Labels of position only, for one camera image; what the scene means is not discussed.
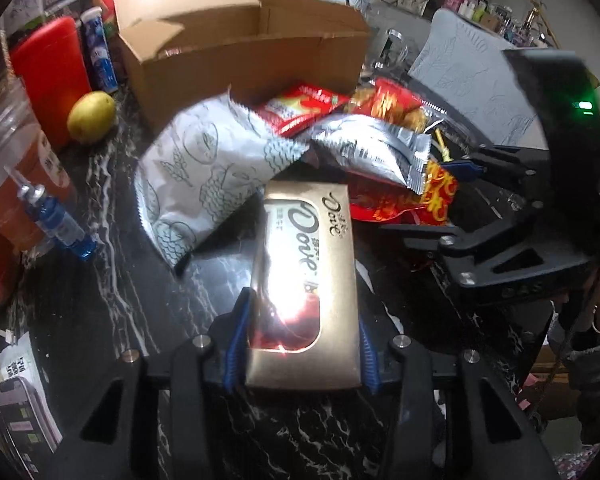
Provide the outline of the gold Dove chocolate box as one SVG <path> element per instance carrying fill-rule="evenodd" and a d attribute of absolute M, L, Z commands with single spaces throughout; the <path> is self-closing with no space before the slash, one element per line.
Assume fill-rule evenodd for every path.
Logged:
<path fill-rule="evenodd" d="M 247 386 L 358 387 L 361 344 L 347 187 L 268 182 L 262 220 L 251 281 Z"/>

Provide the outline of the silver foil snack pack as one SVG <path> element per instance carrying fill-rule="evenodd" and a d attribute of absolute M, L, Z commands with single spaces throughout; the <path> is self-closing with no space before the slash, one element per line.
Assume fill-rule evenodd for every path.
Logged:
<path fill-rule="evenodd" d="M 422 195 L 431 138 L 428 133 L 360 114 L 329 115 L 296 136 L 351 174 L 402 186 Z"/>

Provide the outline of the red yellow candy bag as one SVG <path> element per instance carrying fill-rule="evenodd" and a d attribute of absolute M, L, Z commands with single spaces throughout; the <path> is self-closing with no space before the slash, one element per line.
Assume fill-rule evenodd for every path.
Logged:
<path fill-rule="evenodd" d="M 350 177 L 351 216 L 383 224 L 445 226 L 458 188 L 443 168 L 452 160 L 444 140 L 444 114 L 415 92 L 387 78 L 359 86 L 344 109 L 385 123 L 385 177 Z"/>

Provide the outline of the white patterned snack bag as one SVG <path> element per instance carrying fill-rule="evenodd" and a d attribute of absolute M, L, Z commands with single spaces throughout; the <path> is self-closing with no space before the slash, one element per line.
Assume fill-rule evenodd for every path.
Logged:
<path fill-rule="evenodd" d="M 230 92 L 176 114 L 138 162 L 140 224 L 175 270 L 227 218 L 309 147 L 275 134 Z"/>

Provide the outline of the red snack packet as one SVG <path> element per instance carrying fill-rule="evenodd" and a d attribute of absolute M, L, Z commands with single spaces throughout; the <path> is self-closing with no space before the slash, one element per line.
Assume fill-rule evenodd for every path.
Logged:
<path fill-rule="evenodd" d="M 256 113 L 283 138 L 292 138 L 347 103 L 348 97 L 300 82 L 256 108 Z"/>

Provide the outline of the grey leaf pattern cushion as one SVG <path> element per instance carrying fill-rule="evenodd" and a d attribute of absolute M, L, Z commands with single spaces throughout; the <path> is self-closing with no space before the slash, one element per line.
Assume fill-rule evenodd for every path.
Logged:
<path fill-rule="evenodd" d="M 538 116 L 503 54 L 512 47 L 492 32 L 440 9 L 408 74 L 460 112 L 492 143 L 545 148 Z"/>

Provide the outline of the glass mug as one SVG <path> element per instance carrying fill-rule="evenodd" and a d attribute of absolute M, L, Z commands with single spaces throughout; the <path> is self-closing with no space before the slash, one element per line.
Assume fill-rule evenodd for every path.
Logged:
<path fill-rule="evenodd" d="M 394 28 L 380 30 L 370 47 L 370 67 L 392 70 L 405 63 L 410 47 L 402 32 Z"/>

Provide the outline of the small blue bottle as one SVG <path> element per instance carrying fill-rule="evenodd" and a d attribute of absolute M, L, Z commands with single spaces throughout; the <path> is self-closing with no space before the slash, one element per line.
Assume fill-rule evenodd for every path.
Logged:
<path fill-rule="evenodd" d="M 67 249 L 83 261 L 94 254 L 96 243 L 73 215 L 50 194 L 42 184 L 34 184 L 15 169 L 5 167 L 6 174 L 15 182 L 18 200 L 35 225 L 56 245 Z"/>

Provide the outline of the yellow lemon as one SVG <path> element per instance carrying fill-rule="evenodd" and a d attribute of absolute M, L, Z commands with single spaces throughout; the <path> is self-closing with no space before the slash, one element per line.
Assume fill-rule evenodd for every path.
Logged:
<path fill-rule="evenodd" d="M 95 144 L 112 129 L 116 116 L 116 103 L 108 93 L 87 93 L 70 110 L 68 133 L 79 144 Z"/>

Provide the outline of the plastic cup of tea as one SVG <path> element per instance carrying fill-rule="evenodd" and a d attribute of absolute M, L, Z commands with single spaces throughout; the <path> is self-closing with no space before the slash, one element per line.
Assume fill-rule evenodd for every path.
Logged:
<path fill-rule="evenodd" d="M 50 194 L 70 203 L 74 186 L 47 140 L 20 80 L 0 96 L 0 234 L 20 252 L 40 246 L 44 233 L 31 220 L 18 197 L 16 179 L 42 184 Z"/>

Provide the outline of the cardboard box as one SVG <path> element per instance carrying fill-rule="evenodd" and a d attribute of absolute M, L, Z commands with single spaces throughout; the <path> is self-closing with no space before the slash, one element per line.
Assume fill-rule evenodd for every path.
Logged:
<path fill-rule="evenodd" d="M 259 105 L 296 82 L 358 83 L 370 29 L 324 0 L 114 0 L 129 85 L 154 130 L 223 92 Z"/>

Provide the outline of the red plastic container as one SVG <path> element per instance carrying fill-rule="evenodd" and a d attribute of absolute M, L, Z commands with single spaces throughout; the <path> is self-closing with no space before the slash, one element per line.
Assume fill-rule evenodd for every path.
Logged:
<path fill-rule="evenodd" d="M 61 150 L 71 142 L 67 120 L 73 105 L 92 91 L 76 21 L 55 18 L 10 49 L 9 56 L 47 139 Z"/>

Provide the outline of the blue tablet tube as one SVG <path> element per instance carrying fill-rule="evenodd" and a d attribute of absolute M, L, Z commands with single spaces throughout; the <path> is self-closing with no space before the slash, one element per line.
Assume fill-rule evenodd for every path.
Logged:
<path fill-rule="evenodd" d="M 118 80 L 107 44 L 102 9 L 92 6 L 81 14 L 80 21 L 98 88 L 109 94 L 114 93 L 118 90 Z"/>

